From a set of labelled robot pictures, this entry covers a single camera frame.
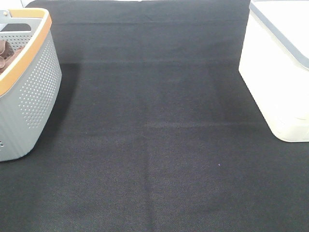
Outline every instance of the gray plastic basket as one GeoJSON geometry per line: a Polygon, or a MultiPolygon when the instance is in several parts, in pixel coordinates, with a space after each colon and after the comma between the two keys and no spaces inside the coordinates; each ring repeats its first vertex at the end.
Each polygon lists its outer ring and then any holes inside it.
{"type": "Polygon", "coordinates": [[[54,106],[61,70],[45,9],[0,10],[0,23],[28,24],[31,31],[2,31],[12,50],[25,46],[0,75],[0,161],[26,155],[54,106]]]}

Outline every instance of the brown cloth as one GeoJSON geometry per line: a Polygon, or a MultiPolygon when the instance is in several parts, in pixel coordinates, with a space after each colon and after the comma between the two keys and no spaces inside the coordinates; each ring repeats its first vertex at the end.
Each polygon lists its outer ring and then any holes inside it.
{"type": "Polygon", "coordinates": [[[9,43],[4,40],[0,41],[0,74],[7,69],[7,67],[14,61],[14,59],[16,59],[23,49],[24,47],[20,47],[13,55],[9,55],[9,43]]]}

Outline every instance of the gray container lid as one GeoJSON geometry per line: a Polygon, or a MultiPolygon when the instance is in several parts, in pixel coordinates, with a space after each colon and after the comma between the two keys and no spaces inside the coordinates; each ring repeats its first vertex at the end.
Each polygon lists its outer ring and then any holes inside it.
{"type": "Polygon", "coordinates": [[[250,10],[309,69],[309,0],[251,0],[250,10]]]}

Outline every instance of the basket hole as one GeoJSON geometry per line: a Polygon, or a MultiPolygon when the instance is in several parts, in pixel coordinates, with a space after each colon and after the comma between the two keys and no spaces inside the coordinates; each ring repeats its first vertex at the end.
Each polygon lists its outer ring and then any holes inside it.
{"type": "Polygon", "coordinates": [[[29,31],[30,32],[31,27],[26,23],[10,23],[10,24],[7,24],[2,29],[2,31],[29,31]]]}

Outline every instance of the white plastic bin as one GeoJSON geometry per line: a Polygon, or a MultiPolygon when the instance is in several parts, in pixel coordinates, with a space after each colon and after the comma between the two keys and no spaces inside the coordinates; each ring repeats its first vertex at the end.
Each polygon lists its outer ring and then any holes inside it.
{"type": "Polygon", "coordinates": [[[7,40],[13,50],[25,46],[0,75],[0,161],[4,161],[24,156],[34,147],[54,106],[61,70],[47,10],[0,10],[0,23],[31,27],[0,32],[0,40],[7,40]]]}
{"type": "Polygon", "coordinates": [[[252,0],[239,72],[273,134],[309,141],[309,1],[252,0]]]}

